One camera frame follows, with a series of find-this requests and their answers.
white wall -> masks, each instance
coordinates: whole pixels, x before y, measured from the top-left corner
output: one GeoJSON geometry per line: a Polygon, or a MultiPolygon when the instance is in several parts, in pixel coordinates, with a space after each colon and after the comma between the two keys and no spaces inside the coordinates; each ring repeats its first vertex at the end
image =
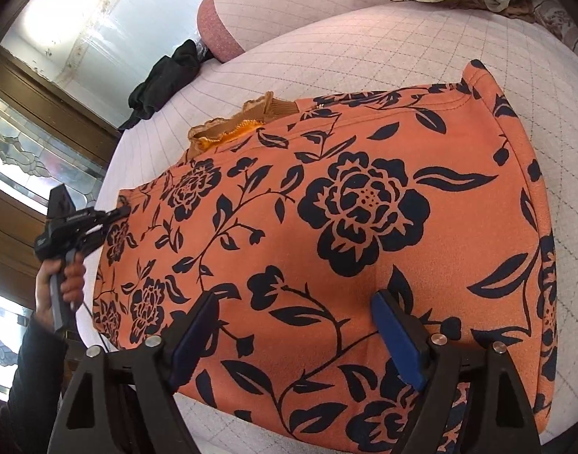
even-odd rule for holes
{"type": "Polygon", "coordinates": [[[2,45],[119,126],[152,66],[194,39],[202,0],[31,0],[2,45]]]}

clamp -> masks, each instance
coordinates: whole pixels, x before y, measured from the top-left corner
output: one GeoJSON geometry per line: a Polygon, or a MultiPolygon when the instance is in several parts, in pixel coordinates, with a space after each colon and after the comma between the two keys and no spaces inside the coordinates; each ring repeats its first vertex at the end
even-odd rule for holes
{"type": "Polygon", "coordinates": [[[441,333],[430,336],[388,290],[373,295],[371,311],[400,378],[421,393],[393,454],[437,452],[460,382],[470,387],[455,454],[541,453],[526,391],[504,343],[484,350],[451,343],[441,333]]]}
{"type": "Polygon", "coordinates": [[[173,394],[187,384],[219,317],[211,291],[137,348],[89,347],[64,396],[48,454],[199,454],[173,394]]]}

orange fabric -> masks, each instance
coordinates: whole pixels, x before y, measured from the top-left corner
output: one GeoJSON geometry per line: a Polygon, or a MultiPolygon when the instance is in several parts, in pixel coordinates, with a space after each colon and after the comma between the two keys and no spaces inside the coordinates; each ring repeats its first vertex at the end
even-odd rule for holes
{"type": "MultiPolygon", "coordinates": [[[[417,401],[371,320],[389,288],[430,332],[509,346],[541,430],[556,365],[545,187],[481,62],[459,84],[301,100],[304,111],[121,192],[96,282],[96,328],[134,347],[220,299],[182,393],[264,428],[390,450],[417,401]]],[[[454,446],[461,384],[439,452],[454,446]]]]}

stained glass window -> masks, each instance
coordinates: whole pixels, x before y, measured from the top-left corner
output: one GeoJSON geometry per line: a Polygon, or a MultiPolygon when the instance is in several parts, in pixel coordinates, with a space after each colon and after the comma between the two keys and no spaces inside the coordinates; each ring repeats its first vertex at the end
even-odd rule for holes
{"type": "Polygon", "coordinates": [[[8,400],[31,311],[0,297],[0,399],[8,400]]]}
{"type": "Polygon", "coordinates": [[[81,209],[95,204],[105,173],[0,99],[0,189],[45,214],[64,183],[81,209]]]}

metal screw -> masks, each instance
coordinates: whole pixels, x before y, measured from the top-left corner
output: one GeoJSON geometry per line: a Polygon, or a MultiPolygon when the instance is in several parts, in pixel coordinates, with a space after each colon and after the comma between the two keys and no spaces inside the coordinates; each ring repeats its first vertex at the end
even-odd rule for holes
{"type": "Polygon", "coordinates": [[[85,354],[90,357],[93,358],[95,356],[98,356],[100,351],[102,351],[102,348],[100,348],[98,345],[93,345],[90,346],[87,351],[85,352],[85,354]]]}
{"type": "Polygon", "coordinates": [[[494,341],[493,350],[495,351],[495,353],[503,354],[506,351],[508,351],[508,347],[503,341],[494,341]]]}
{"type": "Polygon", "coordinates": [[[149,336],[148,338],[146,338],[145,343],[146,343],[146,346],[148,348],[154,348],[155,346],[160,345],[161,341],[163,341],[161,339],[161,336],[154,335],[154,336],[149,336]]]}
{"type": "Polygon", "coordinates": [[[434,333],[432,335],[432,343],[438,346],[446,345],[448,339],[442,333],[434,333]]]}

